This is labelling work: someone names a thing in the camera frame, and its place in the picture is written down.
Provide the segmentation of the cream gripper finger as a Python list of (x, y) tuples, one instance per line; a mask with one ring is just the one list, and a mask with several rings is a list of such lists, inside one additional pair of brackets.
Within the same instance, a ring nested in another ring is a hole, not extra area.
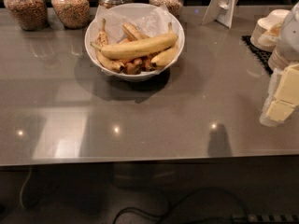
[(281, 100), (274, 100), (266, 111), (266, 116), (273, 121), (285, 121), (295, 110), (295, 106)]
[(293, 63), (283, 70), (274, 97), (293, 106), (299, 105), (299, 63)]

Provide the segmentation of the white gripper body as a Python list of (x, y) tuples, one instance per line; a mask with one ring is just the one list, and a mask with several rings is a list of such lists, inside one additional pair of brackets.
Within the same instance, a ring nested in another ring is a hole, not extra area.
[(262, 114), (260, 116), (260, 123), (267, 127), (277, 127), (282, 122), (276, 122), (271, 120), (266, 116), (266, 111), (268, 107), (270, 106), (270, 103), (275, 99), (274, 95), (276, 93), (276, 90), (278, 88), (278, 84), (280, 82), (281, 76), (282, 76), (282, 70), (281, 69), (275, 69), (272, 76), (270, 77), (269, 87), (268, 87), (268, 96), (265, 99), (265, 102), (263, 104), (263, 110)]

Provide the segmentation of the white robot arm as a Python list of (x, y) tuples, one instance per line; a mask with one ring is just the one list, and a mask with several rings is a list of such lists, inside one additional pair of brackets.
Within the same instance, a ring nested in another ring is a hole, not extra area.
[(273, 74), (260, 122), (276, 127), (299, 107), (299, 4), (282, 22), (268, 65)]

